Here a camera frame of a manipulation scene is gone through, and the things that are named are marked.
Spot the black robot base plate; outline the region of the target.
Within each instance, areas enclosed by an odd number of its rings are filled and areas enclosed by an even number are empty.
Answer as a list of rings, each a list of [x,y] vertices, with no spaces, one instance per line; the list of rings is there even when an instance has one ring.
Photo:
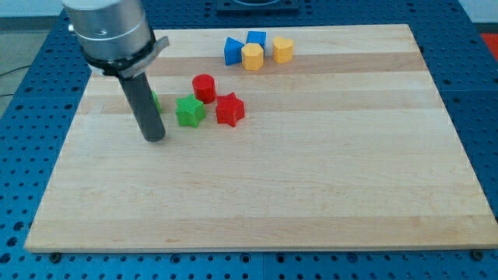
[[[216,12],[298,12],[300,0],[215,0]]]

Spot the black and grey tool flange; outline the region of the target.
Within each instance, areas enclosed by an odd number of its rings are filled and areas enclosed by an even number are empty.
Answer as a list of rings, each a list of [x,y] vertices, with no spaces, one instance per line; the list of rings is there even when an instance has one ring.
[[[95,72],[99,72],[101,75],[131,79],[142,74],[159,56],[160,52],[169,45],[168,36],[161,37],[158,40],[154,40],[152,43],[148,43],[143,49],[133,54],[131,57],[119,60],[100,60],[90,57],[83,49],[81,49],[81,51],[87,64]]]

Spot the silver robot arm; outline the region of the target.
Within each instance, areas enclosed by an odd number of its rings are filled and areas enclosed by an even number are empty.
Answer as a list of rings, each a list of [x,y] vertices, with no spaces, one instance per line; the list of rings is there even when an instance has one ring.
[[[163,125],[146,69],[169,46],[156,38],[139,0],[62,0],[88,65],[118,79],[143,138],[163,139]]]

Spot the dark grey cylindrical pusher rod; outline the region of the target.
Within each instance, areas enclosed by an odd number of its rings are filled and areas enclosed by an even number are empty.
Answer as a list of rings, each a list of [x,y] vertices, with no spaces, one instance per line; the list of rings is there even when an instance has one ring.
[[[145,73],[134,78],[118,78],[126,99],[132,109],[143,138],[147,142],[158,142],[164,138],[166,129],[153,98]]]

